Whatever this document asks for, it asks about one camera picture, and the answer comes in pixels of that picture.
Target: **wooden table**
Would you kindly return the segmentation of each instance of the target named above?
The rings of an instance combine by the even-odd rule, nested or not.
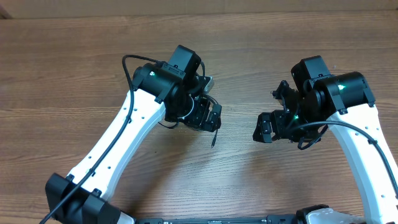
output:
[[[359,71],[398,156],[398,11],[98,17],[0,21],[0,223],[38,223],[44,185],[94,146],[128,90],[124,54],[168,60],[197,52],[223,105],[212,133],[156,126],[123,173],[113,204],[136,217],[261,217],[325,203],[363,215],[331,132],[300,151],[252,140],[257,115],[290,69],[321,55],[334,74]],[[143,61],[129,60],[131,71]]]

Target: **wooden tabletop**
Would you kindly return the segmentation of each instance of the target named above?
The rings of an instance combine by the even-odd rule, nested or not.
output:
[[[359,71],[376,97],[398,158],[398,11],[0,21],[0,223],[38,223],[44,185],[91,150],[128,91],[124,54],[168,60],[197,52],[223,105],[213,133],[156,126],[124,171],[112,204],[136,217],[263,217],[327,204],[363,215],[331,132],[305,151],[252,140],[257,116],[281,108],[270,94],[302,58],[333,74]],[[129,60],[134,71],[145,62]]]

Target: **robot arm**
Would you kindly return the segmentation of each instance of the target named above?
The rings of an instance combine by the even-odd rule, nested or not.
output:
[[[221,105],[207,95],[213,79],[196,73],[201,59],[194,51],[179,45],[168,63],[151,61],[155,64],[147,63],[134,72],[134,79],[129,82],[133,95],[131,91],[127,94],[114,121],[88,155],[66,178],[53,174],[47,182],[45,191],[54,219],[73,224],[133,224],[132,217],[108,200],[123,170],[155,124],[164,118],[204,131],[220,128]],[[129,80],[125,63],[123,66]],[[112,146],[121,127],[125,128]]]
[[[366,79],[358,72],[330,75],[320,56],[303,59],[292,69],[292,76],[297,90],[282,81],[272,92],[284,110],[260,114],[253,140],[271,143],[281,138],[290,139],[298,142],[298,148],[303,150],[320,141],[329,124],[353,171],[366,223],[398,223],[394,178],[398,177],[398,168],[382,134]],[[318,133],[319,127],[325,124]],[[364,221],[338,212],[325,212],[325,209],[300,211],[297,218],[312,224]]]

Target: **wood grain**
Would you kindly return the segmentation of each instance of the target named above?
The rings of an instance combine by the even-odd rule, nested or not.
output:
[[[157,126],[126,168],[113,204],[137,217],[261,217],[325,203],[362,215],[353,175],[327,132],[320,144],[252,141],[269,92],[300,59],[362,72],[398,156],[398,11],[297,12],[0,21],[0,223],[38,223],[44,185],[94,146],[127,92],[124,54],[168,60],[197,51],[216,85],[212,133]],[[142,61],[130,60],[133,71]]]
[[[15,19],[395,10],[398,0],[0,0]]]

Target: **robotic arm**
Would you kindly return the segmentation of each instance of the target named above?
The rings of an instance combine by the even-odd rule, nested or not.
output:
[[[155,64],[137,68],[130,81],[124,63],[128,57]],[[132,217],[110,205],[108,200],[123,170],[155,124],[165,118],[210,132],[221,126],[221,105],[207,95],[214,81],[196,73],[200,64],[200,57],[181,45],[168,63],[135,55],[123,58],[130,91],[114,121],[88,155],[66,178],[51,176],[45,191],[52,212],[42,223],[50,217],[73,224],[134,223]]]
[[[284,109],[260,114],[253,140],[271,143],[289,139],[304,150],[320,141],[330,126],[353,171],[365,213],[363,220],[319,205],[298,211],[297,219],[312,224],[398,223],[394,178],[398,168],[381,131],[366,79],[359,72],[331,75],[321,56],[301,60],[291,74],[297,90],[282,81],[272,92]]]

